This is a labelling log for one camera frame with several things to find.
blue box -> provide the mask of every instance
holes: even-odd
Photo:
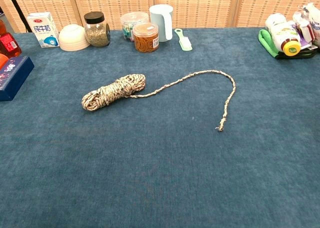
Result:
[[[33,68],[28,56],[10,58],[0,69],[0,101],[14,99]]]

red bottle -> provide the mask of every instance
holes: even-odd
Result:
[[[0,53],[8,58],[17,57],[21,54],[21,49],[15,38],[7,32],[5,24],[0,20]]]

green comb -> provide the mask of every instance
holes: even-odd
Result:
[[[188,37],[183,35],[182,29],[175,29],[174,32],[179,37],[179,43],[183,51],[191,51],[192,46]]]

green cloth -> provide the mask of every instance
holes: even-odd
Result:
[[[312,58],[316,54],[316,50],[301,50],[297,55],[295,56],[287,56],[282,52],[279,52],[277,48],[275,47],[271,34],[267,30],[260,30],[258,39],[262,46],[270,53],[272,57],[275,59],[304,59],[304,58]]]

yellow cap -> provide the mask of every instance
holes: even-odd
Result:
[[[298,41],[289,41],[283,47],[283,52],[287,56],[294,56],[300,52],[301,44]]]

